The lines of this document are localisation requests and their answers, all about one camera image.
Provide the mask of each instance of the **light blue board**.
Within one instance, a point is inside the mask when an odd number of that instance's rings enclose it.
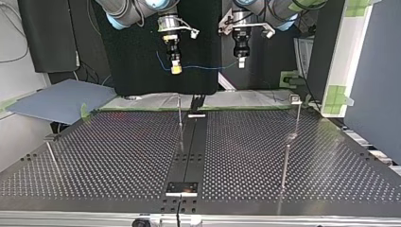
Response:
[[[80,120],[80,109],[84,103],[87,105],[87,112],[90,112],[115,97],[113,88],[68,79],[18,100],[7,110],[72,125]]]

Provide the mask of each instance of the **thin metal pole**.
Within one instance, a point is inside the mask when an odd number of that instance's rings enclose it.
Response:
[[[290,145],[286,146],[286,153],[284,154],[283,179],[281,181],[281,187],[283,189],[286,188],[286,177],[287,177],[287,168],[288,168],[289,147],[290,147]]]
[[[46,142],[46,144],[47,144],[47,148],[49,149],[51,159],[53,160],[53,162],[56,162],[56,157],[54,156],[53,149],[51,148],[50,143]]]
[[[182,127],[183,126],[183,117],[182,117],[182,115],[181,115],[181,97],[180,97],[180,94],[178,94],[178,100],[177,100],[177,106],[178,106],[178,115],[179,115],[179,119],[180,119],[180,122],[179,122],[179,125],[180,125],[180,127]]]
[[[301,105],[302,105],[302,104],[299,104],[299,105],[298,105],[297,123],[298,123],[298,121],[300,120],[300,114],[301,114]]]

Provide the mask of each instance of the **cable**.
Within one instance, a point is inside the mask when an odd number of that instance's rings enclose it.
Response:
[[[99,74],[95,71],[95,69],[93,69],[91,66],[89,66],[87,63],[85,63],[84,61],[80,61],[82,63],[82,66],[85,68],[85,70],[87,68],[89,68],[96,76],[96,79],[94,77],[92,77],[91,74],[89,74],[89,77],[91,77],[95,83],[99,84],[100,83],[100,78],[99,78]]]
[[[307,6],[302,5],[300,2],[298,2],[298,0],[292,0],[292,2],[293,2],[297,7],[301,8],[301,9],[304,9],[304,10],[317,10],[317,9],[321,9],[321,8],[323,8],[323,7],[327,4],[327,1],[324,1],[324,2],[318,4],[318,5],[314,6],[314,7],[312,7],[312,6],[307,7]]]
[[[103,86],[106,82],[107,82],[107,80],[109,80],[109,78],[111,77],[112,75],[109,75],[108,77],[106,77],[104,80],[103,80],[103,82],[101,83],[101,85]]]
[[[183,20],[183,19],[181,19],[181,18],[174,17],[174,16],[173,16],[173,17],[168,17],[168,18],[171,18],[171,19],[173,19],[173,20],[176,20],[176,21],[178,21],[178,22],[181,22],[181,23],[183,23],[185,26],[189,27],[190,29],[193,29],[191,25],[189,25],[185,20]]]
[[[73,73],[74,73],[74,76],[76,77],[76,80],[79,81],[77,73],[75,71]]]
[[[5,13],[5,11],[1,8],[1,7],[3,7],[3,6],[6,7],[6,8],[8,8],[8,9],[10,9],[10,10],[15,14],[15,16],[18,17],[18,19],[19,19],[20,22],[22,23],[21,17],[20,17],[20,15],[18,14],[17,10],[15,10],[12,6],[10,6],[9,4],[7,4],[7,3],[5,3],[5,2],[0,2],[0,9],[1,9],[1,11],[2,11],[2,12],[4,13],[4,15],[7,17],[7,19],[8,19],[9,22],[12,24],[12,26],[18,31],[18,33],[20,33],[20,34],[25,38],[26,35],[24,34],[24,32],[21,31],[21,30],[18,28],[18,26],[15,25],[15,24],[12,22],[12,20],[9,18],[9,16],[8,16],[8,15]],[[27,43],[27,41],[26,41],[26,51],[25,51],[25,53],[24,53],[22,56],[20,56],[20,57],[18,57],[18,58],[15,58],[15,59],[11,59],[11,60],[0,61],[0,63],[10,63],[10,62],[14,62],[14,61],[21,60],[21,59],[23,59],[23,58],[27,55],[28,52],[29,52],[29,45],[28,45],[28,43]]]
[[[9,4],[5,3],[5,2],[0,2],[0,9],[1,9],[2,6],[4,6],[4,7],[10,9],[10,10],[12,11],[12,13],[14,13],[14,15],[20,20],[20,23],[22,24],[23,21],[22,21],[22,19],[21,19],[21,16],[18,14],[17,10],[15,10],[11,5],[9,5]],[[9,18],[9,16],[4,12],[3,9],[1,9],[1,10],[3,11],[4,15],[7,17],[7,19],[9,20],[9,22],[12,24],[12,26],[14,26],[14,28],[15,28],[22,36],[25,37],[26,35],[24,34],[24,32],[23,32],[22,30],[20,30],[20,28],[18,28],[18,26],[15,25],[14,22],[12,22],[12,20],[11,20],[11,19]]]
[[[96,33],[97,33],[99,36],[101,36],[100,32],[99,32],[99,31],[97,30],[97,28],[95,27],[94,22],[92,21],[91,13],[89,12],[89,8],[90,8],[90,6],[91,6],[90,1],[91,1],[91,0],[87,0],[86,12],[87,12],[87,14],[88,14],[88,18],[89,18],[89,21],[91,22],[92,27],[94,28],[94,30],[96,31]]]
[[[136,23],[137,25],[139,25],[140,27],[143,27],[145,25],[145,16],[144,16],[144,12],[141,9],[141,6],[139,6],[139,0],[134,0],[134,5],[135,5],[135,10],[136,12],[141,16],[141,24]]]
[[[299,25],[298,25],[298,26],[301,26],[301,19],[302,19],[302,17],[303,17],[305,14],[306,14],[306,13],[301,14],[301,16],[300,16],[300,22],[299,22]],[[303,78],[304,81],[305,81],[306,88],[307,88],[308,92],[310,93],[310,95],[312,96],[313,100],[315,101],[316,107],[319,109],[319,112],[321,113],[321,112],[322,112],[322,109],[321,109],[321,107],[318,105],[318,103],[316,103],[318,100],[313,96],[312,90],[310,90],[309,84],[307,83],[307,79],[306,79],[305,74],[304,74],[304,67],[303,67],[302,61],[301,61],[302,56],[301,56],[300,39],[299,39],[299,38],[297,39],[297,48],[298,48],[298,58],[300,59],[301,76],[302,76],[302,78]]]
[[[165,67],[165,65],[163,64],[163,61],[162,61],[162,59],[160,58],[160,55],[159,55],[159,51],[156,51],[156,56],[157,56],[157,59],[159,60],[159,63],[162,65],[162,68],[163,68],[165,71],[170,71],[170,69],[167,69],[167,68]],[[203,67],[203,66],[198,66],[198,65],[187,65],[187,66],[184,66],[183,69],[198,68],[198,69],[204,69],[204,70],[220,70],[220,69],[227,69],[227,68],[230,68],[230,67],[232,67],[233,65],[235,65],[236,63],[237,63],[237,61],[236,61],[236,62],[233,62],[232,64],[229,64],[229,65],[227,65],[227,66],[222,66],[222,67]]]
[[[250,13],[250,14],[244,16],[243,18],[237,20],[237,21],[232,21],[232,22],[226,21],[226,22],[224,22],[224,25],[227,26],[227,25],[236,24],[236,23],[238,23],[238,22],[241,22],[241,21],[244,21],[244,20],[248,19],[248,18],[251,17],[252,15],[253,15],[253,13]]]

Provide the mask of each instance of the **blue cable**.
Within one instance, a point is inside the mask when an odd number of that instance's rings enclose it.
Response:
[[[165,71],[170,71],[170,69],[167,69],[167,68],[165,67],[165,65],[163,64],[163,61],[162,61],[162,59],[161,59],[160,56],[159,56],[159,51],[156,51],[156,55],[157,55],[157,59],[159,60],[159,63],[162,65],[163,69],[164,69]],[[198,65],[187,65],[187,66],[183,66],[183,69],[187,69],[187,68],[198,68],[198,69],[204,69],[204,70],[219,70],[219,69],[227,69],[227,68],[230,68],[230,67],[232,67],[233,65],[235,65],[236,63],[237,63],[237,61],[234,62],[234,63],[232,63],[232,64],[230,64],[230,65],[227,65],[227,66],[214,67],[214,68],[203,67],[203,66],[198,66]]]

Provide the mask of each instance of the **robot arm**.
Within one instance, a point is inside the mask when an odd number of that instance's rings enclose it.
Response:
[[[192,28],[179,18],[177,5],[180,0],[96,0],[106,12],[107,18],[116,29],[124,29],[134,24],[143,26],[145,19],[154,13],[159,13],[159,32],[167,46],[167,55],[172,63],[171,73],[182,72],[180,30],[191,31],[191,38],[196,39],[199,31]]]
[[[262,26],[263,34],[268,39],[275,34],[275,29],[285,30],[288,23],[293,23],[300,11],[324,6],[323,0],[308,1],[308,6],[299,0],[233,0],[232,9],[219,24],[219,33],[232,33],[235,40],[234,55],[238,58],[239,68],[245,68],[245,60],[250,56],[249,39],[253,26]],[[254,15],[262,17],[262,23],[254,23]]]

